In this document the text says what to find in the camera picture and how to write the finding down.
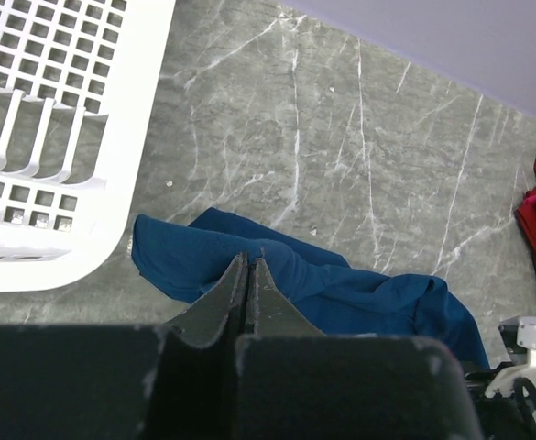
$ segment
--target purple wall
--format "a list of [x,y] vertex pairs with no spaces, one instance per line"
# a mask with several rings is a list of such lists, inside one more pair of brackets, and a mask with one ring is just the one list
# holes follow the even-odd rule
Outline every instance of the purple wall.
[[536,3],[285,0],[290,6],[536,116]]

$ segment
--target marble tile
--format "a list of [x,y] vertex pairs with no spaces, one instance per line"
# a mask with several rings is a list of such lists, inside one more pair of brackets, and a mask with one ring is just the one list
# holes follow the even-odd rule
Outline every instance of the marble tile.
[[128,258],[135,213],[187,224],[209,206],[345,255],[432,273],[476,317],[536,313],[512,216],[533,186],[536,120],[273,2],[179,0],[132,215],[71,286],[0,293],[0,322],[157,322],[181,311]]

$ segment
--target floor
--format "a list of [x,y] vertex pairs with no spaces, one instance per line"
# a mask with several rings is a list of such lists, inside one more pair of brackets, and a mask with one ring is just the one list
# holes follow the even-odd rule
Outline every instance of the floor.
[[139,278],[136,213],[209,206],[345,255],[431,273],[497,325],[536,313],[512,212],[533,186],[536,120],[285,6],[178,0],[125,236],[92,275],[0,293],[0,323],[160,322],[184,308]]

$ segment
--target blue cloth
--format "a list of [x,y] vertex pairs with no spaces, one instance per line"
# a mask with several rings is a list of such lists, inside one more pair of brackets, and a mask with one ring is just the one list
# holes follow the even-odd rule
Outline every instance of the blue cloth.
[[337,254],[213,208],[191,227],[145,215],[135,223],[137,268],[175,300],[196,301],[240,252],[263,257],[278,289],[326,334],[434,337],[459,360],[489,368],[476,321],[444,280],[351,269]]

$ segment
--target laundry basket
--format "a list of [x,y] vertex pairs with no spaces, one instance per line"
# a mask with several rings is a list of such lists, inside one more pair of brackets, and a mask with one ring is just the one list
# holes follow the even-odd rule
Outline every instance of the laundry basket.
[[[78,280],[122,236],[174,0],[0,0],[0,292]],[[40,115],[27,164],[10,170],[23,103]],[[68,112],[61,166],[38,176],[53,112]],[[92,175],[69,183],[79,133],[104,121]]]

